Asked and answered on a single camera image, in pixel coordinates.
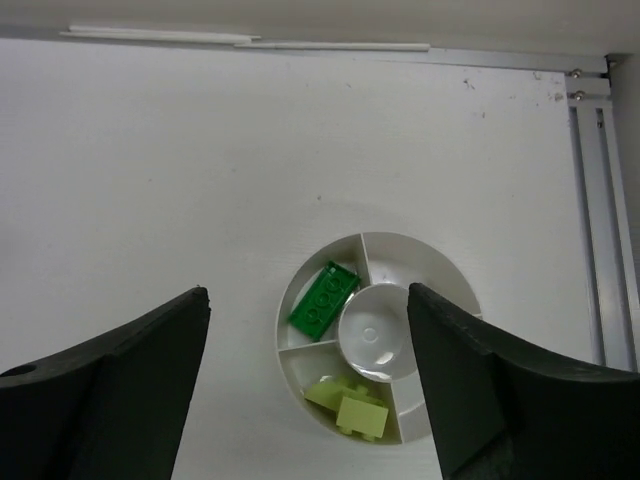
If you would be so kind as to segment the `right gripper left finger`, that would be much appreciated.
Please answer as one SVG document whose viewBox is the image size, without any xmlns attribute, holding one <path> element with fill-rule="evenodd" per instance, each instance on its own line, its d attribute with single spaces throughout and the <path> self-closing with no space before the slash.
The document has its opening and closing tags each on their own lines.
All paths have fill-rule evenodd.
<svg viewBox="0 0 640 480">
<path fill-rule="evenodd" d="M 1 375 L 4 479 L 171 478 L 210 321 L 196 287 Z"/>
</svg>

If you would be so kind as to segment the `green 2x4 lego brick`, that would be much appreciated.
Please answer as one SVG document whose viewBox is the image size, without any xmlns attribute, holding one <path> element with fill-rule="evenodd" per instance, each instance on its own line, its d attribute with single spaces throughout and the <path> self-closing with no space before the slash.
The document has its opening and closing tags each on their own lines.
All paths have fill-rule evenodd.
<svg viewBox="0 0 640 480">
<path fill-rule="evenodd" d="M 329 261 L 289 314 L 289 323 L 312 341 L 319 341 L 360 282 L 358 274 Z"/>
</svg>

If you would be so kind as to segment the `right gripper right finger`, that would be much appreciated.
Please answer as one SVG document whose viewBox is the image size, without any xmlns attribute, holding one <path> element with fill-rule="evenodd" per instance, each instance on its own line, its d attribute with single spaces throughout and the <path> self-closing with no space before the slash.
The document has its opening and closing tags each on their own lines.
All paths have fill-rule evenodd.
<svg viewBox="0 0 640 480">
<path fill-rule="evenodd" d="M 407 312 L 443 478 L 638 478 L 638 374 L 534 345 L 420 283 Z"/>
</svg>

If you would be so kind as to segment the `light green 2x2 brick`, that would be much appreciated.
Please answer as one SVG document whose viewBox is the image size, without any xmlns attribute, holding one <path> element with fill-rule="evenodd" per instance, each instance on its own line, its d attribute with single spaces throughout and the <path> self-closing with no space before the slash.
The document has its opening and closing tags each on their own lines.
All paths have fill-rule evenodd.
<svg viewBox="0 0 640 480">
<path fill-rule="evenodd" d="M 356 398 L 343 396 L 336 417 L 338 430 L 345 435 L 354 433 L 373 442 L 384 435 L 389 409 Z"/>
<path fill-rule="evenodd" d="M 371 395 L 367 386 L 352 382 L 346 377 L 326 377 L 304 392 L 305 400 L 334 413 L 339 411 L 344 397 L 379 407 L 386 406 L 381 399 Z"/>
</svg>

